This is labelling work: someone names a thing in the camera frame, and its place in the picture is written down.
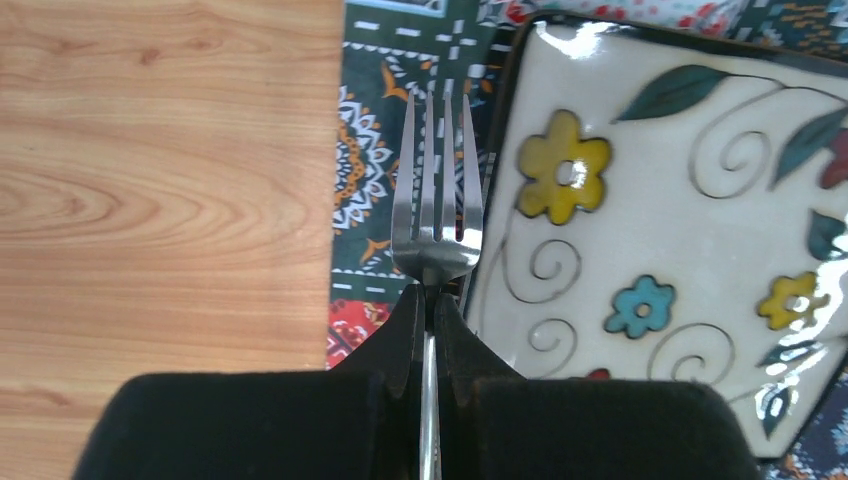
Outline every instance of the wooden table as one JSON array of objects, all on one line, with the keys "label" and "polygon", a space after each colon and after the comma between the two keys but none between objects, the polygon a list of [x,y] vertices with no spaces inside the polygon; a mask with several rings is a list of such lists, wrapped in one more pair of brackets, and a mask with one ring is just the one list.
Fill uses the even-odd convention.
[{"label": "wooden table", "polygon": [[323,367],[342,13],[0,0],[0,478],[140,373]]}]

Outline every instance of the green leaf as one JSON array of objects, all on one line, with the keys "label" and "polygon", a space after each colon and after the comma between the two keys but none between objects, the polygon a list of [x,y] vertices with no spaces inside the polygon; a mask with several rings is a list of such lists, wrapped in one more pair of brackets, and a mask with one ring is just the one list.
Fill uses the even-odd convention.
[{"label": "green leaf", "polygon": [[789,385],[772,385],[766,394],[763,395],[760,404],[757,405],[760,421],[763,424],[763,431],[766,432],[766,438],[771,438],[774,429],[786,417],[791,403],[791,393],[792,387]]},{"label": "green leaf", "polygon": [[815,340],[806,340],[795,345],[776,345],[757,366],[767,367],[776,363],[797,362],[821,350],[821,347],[822,344]]},{"label": "green leaf", "polygon": [[833,245],[836,237],[844,235],[848,230],[845,222],[815,210],[811,210],[810,214],[810,229],[807,231],[807,251],[810,255],[823,262],[845,258],[845,251]]},{"label": "green leaf", "polygon": [[830,144],[839,133],[842,120],[846,115],[848,115],[848,108],[842,108],[814,118],[798,129],[780,154],[772,186],[777,185],[783,178],[812,158],[813,154]]},{"label": "green leaf", "polygon": [[680,113],[712,93],[730,74],[703,65],[684,65],[653,79],[619,115],[618,121]]}]

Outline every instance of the fork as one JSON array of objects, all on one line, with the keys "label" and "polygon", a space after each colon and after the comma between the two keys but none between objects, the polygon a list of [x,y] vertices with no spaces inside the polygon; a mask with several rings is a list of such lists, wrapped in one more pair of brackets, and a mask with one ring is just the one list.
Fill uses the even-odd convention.
[{"label": "fork", "polygon": [[415,162],[415,105],[409,95],[400,148],[395,197],[392,205],[392,260],[401,272],[425,287],[424,358],[421,385],[419,479],[441,478],[439,404],[436,381],[436,338],[433,319],[441,288],[474,269],[483,246],[483,196],[477,170],[477,147],[468,96],[462,97],[463,214],[457,228],[456,152],[450,96],[445,96],[444,155],[439,222],[436,222],[433,97],[428,93],[424,120],[424,165],[421,201],[415,222],[413,164]]}]

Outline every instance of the ceramic plate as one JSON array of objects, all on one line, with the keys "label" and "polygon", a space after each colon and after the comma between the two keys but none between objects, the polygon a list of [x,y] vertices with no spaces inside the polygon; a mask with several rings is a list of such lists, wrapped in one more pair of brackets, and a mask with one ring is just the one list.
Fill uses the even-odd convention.
[{"label": "ceramic plate", "polygon": [[846,76],[537,17],[492,135],[470,326],[529,377],[708,383],[756,455],[783,454],[846,351]]}]

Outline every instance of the black object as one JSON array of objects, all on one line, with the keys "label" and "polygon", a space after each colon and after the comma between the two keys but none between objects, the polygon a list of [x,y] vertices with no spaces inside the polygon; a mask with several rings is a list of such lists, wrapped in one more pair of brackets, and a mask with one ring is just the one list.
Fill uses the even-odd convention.
[{"label": "black object", "polygon": [[[424,295],[330,372],[128,382],[77,479],[404,479],[417,472]],[[437,305],[443,477],[757,478],[724,401],[688,383],[525,380]]]}]

